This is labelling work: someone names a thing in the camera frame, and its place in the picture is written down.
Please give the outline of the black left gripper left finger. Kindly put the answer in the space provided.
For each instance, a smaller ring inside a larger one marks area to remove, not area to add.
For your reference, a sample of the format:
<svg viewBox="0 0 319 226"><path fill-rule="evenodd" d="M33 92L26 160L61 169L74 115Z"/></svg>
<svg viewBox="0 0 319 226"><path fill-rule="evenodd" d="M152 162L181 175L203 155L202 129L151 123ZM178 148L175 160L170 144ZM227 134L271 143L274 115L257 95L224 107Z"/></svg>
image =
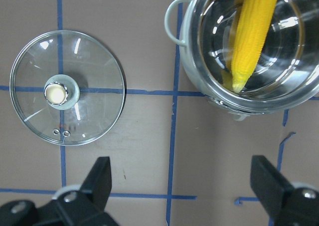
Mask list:
<svg viewBox="0 0 319 226"><path fill-rule="evenodd" d="M63 187L47 204L16 200L0 207L2 226L116 226L105 212L112 189L109 157L99 157L79 187Z"/></svg>

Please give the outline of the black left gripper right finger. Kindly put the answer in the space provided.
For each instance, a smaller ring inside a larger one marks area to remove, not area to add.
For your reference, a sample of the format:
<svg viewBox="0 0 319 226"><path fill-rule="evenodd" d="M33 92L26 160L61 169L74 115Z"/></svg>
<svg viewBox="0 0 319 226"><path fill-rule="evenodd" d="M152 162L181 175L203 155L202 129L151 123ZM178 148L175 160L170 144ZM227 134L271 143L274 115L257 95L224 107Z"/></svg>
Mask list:
<svg viewBox="0 0 319 226"><path fill-rule="evenodd" d="M265 156L252 156L250 187L274 226L319 224L319 191L289 182Z"/></svg>

